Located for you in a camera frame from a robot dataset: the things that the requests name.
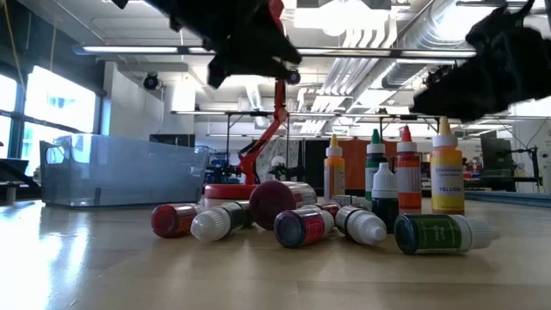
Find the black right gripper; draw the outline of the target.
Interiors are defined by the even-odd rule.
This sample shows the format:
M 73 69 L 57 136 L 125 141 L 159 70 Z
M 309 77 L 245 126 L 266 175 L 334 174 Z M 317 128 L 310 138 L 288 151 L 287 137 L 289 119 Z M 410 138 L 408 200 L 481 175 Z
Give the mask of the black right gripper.
M 523 46 L 516 45 L 523 41 L 523 20 L 531 9 L 526 3 L 512 12 L 505 3 L 476 22 L 467 33 L 475 55 L 459 65 L 431 71 L 411 111 L 469 122 L 501 113 L 509 103 L 536 99 L 538 91 L 522 71 Z

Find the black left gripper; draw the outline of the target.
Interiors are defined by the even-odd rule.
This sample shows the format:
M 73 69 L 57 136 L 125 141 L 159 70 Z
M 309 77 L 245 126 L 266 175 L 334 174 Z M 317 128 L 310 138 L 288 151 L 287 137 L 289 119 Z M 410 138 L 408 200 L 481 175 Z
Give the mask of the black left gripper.
M 186 28 L 218 54 L 259 53 L 298 65 L 297 48 L 270 24 L 268 0 L 170 0 L 170 26 Z M 207 83 L 218 89 L 234 75 L 289 80 L 293 73 L 274 59 L 230 59 L 216 55 L 208 64 Z

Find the large yellow colouring bottle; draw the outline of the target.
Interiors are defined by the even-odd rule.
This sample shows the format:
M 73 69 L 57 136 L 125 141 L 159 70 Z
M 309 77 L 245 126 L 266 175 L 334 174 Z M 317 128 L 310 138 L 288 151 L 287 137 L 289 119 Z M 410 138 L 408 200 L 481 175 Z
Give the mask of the large yellow colouring bottle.
M 446 116 L 438 129 L 430 156 L 431 208 L 437 214 L 464 214 L 462 153 Z

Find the large red-orange colouring bottle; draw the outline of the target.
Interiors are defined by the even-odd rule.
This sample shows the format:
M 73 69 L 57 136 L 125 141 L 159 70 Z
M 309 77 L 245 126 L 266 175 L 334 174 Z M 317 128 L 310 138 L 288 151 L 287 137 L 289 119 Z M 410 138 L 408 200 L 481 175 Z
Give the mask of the large red-orange colouring bottle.
M 405 125 L 394 158 L 399 210 L 405 214 L 420 214 L 422 209 L 421 157 Z

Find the large green colouring bottle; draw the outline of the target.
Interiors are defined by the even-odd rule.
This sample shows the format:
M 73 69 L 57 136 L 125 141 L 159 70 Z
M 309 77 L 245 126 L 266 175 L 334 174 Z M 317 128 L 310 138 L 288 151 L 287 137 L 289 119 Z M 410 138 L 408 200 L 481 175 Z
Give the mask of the large green colouring bottle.
M 372 189 L 374 184 L 374 175 L 379 170 L 380 163 L 387 162 L 386 147 L 381 140 L 377 129 L 374 129 L 371 141 L 366 147 L 367 156 L 365 158 L 365 198 L 372 200 Z

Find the large orange colouring bottle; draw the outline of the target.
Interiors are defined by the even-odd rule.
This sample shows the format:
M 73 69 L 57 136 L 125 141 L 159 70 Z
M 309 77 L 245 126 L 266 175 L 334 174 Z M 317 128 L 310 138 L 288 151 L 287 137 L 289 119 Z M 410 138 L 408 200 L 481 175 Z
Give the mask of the large orange colouring bottle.
M 325 149 L 324 160 L 324 198 L 329 201 L 334 195 L 345 194 L 345 160 L 337 136 L 331 136 L 330 144 Z

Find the small leaf green colouring bottle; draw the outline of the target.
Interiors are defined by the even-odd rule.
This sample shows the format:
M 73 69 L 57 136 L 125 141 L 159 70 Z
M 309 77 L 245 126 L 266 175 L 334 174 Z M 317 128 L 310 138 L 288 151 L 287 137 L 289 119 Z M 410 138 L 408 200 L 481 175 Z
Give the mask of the small leaf green colouring bottle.
M 487 221 L 458 214 L 401 214 L 393 232 L 406 255 L 463 253 L 499 239 Z

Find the large burgundy colouring bottle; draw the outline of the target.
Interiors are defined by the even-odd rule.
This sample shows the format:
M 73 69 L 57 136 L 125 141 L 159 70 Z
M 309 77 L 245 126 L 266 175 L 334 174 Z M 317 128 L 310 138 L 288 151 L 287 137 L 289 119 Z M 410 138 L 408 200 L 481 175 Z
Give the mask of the large burgundy colouring bottle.
M 307 183 L 269 180 L 259 184 L 251 193 L 251 217 L 261 228 L 272 231 L 280 212 L 312 205 L 317 200 L 315 190 Z

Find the small dark green colouring bottle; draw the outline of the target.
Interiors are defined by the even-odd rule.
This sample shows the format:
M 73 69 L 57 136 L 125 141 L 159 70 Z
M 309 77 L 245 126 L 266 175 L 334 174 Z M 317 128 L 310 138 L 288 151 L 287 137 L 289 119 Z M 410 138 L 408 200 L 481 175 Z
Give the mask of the small dark green colouring bottle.
M 201 242 L 214 242 L 250 226 L 252 222 L 248 201 L 225 202 L 196 215 L 190 232 Z

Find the small red-label colouring bottle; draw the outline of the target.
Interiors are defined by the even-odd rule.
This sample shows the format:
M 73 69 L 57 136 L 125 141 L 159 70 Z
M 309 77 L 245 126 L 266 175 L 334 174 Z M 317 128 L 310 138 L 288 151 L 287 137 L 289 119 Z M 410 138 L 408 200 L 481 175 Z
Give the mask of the small red-label colouring bottle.
M 298 248 L 320 241 L 335 226 L 333 216 L 318 208 L 286 210 L 275 217 L 274 232 L 286 248 Z

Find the translucent grey plastic bin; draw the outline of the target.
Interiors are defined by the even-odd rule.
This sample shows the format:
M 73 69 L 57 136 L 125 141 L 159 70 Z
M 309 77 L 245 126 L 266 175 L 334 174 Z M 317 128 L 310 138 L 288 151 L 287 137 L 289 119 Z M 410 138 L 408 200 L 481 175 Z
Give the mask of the translucent grey plastic bin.
M 207 153 L 79 133 L 40 142 L 42 201 L 87 208 L 198 202 Z

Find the small dark red colouring bottle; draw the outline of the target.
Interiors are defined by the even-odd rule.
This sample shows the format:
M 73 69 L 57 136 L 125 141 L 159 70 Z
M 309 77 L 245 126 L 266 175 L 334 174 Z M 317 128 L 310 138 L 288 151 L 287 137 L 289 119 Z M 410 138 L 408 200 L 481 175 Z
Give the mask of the small dark red colouring bottle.
M 192 221 L 200 213 L 196 203 L 158 205 L 152 211 L 152 230 L 160 238 L 180 238 L 190 234 Z

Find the black monitor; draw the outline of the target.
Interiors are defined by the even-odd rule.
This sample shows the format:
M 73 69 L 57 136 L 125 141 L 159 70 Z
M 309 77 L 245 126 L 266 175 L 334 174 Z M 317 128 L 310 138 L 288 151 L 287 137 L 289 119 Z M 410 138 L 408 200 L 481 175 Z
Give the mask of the black monitor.
M 483 168 L 481 180 L 494 191 L 514 192 L 511 143 L 506 139 L 482 138 Z

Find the black background stand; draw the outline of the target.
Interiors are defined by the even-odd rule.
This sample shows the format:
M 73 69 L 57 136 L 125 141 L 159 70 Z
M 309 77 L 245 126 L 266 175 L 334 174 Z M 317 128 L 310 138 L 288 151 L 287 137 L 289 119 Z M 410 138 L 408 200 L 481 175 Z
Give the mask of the black background stand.
M 536 183 L 538 186 L 542 185 L 542 177 L 540 176 L 538 157 L 537 157 L 538 147 L 527 147 L 516 150 L 502 150 L 496 152 L 499 157 L 505 157 L 508 154 L 513 153 L 528 153 L 529 158 L 532 162 L 533 167 L 533 176 L 532 177 L 512 177 L 511 179 L 517 183 Z

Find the red desk lamp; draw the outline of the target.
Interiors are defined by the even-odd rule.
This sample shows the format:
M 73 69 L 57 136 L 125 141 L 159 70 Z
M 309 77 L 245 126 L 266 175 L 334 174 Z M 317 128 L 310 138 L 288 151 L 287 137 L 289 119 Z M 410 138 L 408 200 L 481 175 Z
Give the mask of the red desk lamp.
M 274 121 L 254 144 L 238 155 L 239 172 L 245 174 L 245 189 L 253 190 L 259 179 L 256 159 L 279 126 L 287 119 L 286 82 L 294 75 L 285 64 L 299 64 L 301 56 L 289 42 L 281 22 L 282 0 L 235 0 L 234 31 L 216 43 L 209 63 L 208 83 L 217 88 L 231 75 L 258 75 L 275 79 Z

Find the black partition panel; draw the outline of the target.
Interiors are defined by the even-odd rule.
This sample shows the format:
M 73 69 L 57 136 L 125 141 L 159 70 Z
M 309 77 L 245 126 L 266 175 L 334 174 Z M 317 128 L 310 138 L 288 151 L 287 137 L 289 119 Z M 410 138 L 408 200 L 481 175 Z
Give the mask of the black partition panel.
M 324 187 L 325 149 L 328 146 L 328 139 L 305 139 L 301 143 L 302 181 L 317 191 L 321 191 Z

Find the orange partition panel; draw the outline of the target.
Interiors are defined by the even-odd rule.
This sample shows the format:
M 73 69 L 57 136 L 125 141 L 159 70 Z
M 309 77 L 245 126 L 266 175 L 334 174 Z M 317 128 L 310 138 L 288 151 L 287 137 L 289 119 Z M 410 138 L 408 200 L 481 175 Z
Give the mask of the orange partition panel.
M 357 195 L 365 191 L 365 158 L 370 140 L 340 139 L 345 161 L 345 191 L 348 195 Z

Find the small purple colouring bottle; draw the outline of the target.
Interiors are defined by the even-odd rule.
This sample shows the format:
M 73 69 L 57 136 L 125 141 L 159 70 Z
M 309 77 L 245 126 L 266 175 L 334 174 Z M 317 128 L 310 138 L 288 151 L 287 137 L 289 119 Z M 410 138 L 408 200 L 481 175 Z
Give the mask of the small purple colouring bottle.
M 339 232 L 361 245 L 378 245 L 387 237 L 386 224 L 363 208 L 342 207 L 335 221 Z

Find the large window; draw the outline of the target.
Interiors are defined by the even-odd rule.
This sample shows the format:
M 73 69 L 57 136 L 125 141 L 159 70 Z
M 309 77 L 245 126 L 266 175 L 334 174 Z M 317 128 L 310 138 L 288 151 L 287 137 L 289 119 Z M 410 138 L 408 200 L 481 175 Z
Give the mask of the large window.
M 94 129 L 96 94 L 36 66 L 25 86 L 0 74 L 0 158 L 27 162 L 25 174 L 40 166 L 40 142 Z

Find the grey side desk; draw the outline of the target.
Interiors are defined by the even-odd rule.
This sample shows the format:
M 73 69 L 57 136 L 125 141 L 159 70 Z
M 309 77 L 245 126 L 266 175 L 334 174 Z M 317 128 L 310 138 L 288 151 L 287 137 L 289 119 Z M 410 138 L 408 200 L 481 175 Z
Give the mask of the grey side desk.
M 40 185 L 25 174 L 28 161 L 0 158 L 0 206 L 12 205 L 20 199 L 39 199 Z

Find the black metal rack frame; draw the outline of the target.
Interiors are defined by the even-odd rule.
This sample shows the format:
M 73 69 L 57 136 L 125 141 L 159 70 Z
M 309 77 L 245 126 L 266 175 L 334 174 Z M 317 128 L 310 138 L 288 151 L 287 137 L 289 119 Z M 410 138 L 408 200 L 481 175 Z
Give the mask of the black metal rack frame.
M 239 154 L 238 158 L 240 160 L 239 164 L 237 165 L 237 172 L 239 174 L 245 175 L 245 183 L 247 185 L 255 185 L 258 184 L 257 176 L 256 176 L 256 168 L 255 163 L 257 157 L 260 155 L 262 150 L 264 149 L 265 145 L 272 139 L 276 131 L 279 129 L 280 125 L 286 124 L 289 126 L 289 121 L 292 117 L 313 117 L 313 118 L 338 118 L 338 117 L 349 117 L 349 118 L 359 118 L 359 119 L 365 119 L 365 118 L 375 118 L 378 120 L 380 124 L 379 134 L 382 136 L 383 133 L 383 127 L 382 122 L 384 119 L 389 118 L 392 120 L 400 120 L 400 121 L 418 121 L 423 120 L 425 121 L 429 127 L 434 129 L 436 133 L 440 132 L 440 124 L 442 123 L 440 121 L 439 116 L 426 116 L 426 115 L 385 115 L 385 114 L 342 114 L 342 113 L 298 113 L 298 112 L 291 112 L 289 113 L 286 109 L 281 109 L 275 112 L 267 112 L 267 111 L 228 111 L 225 112 L 225 115 L 227 115 L 228 118 L 231 118 L 233 115 L 248 115 L 253 117 L 268 117 L 272 116 L 274 118 L 274 122 L 268 127 L 268 129 L 261 135 L 261 137 L 252 144 L 251 147 L 246 147 L 243 149 L 244 155 Z

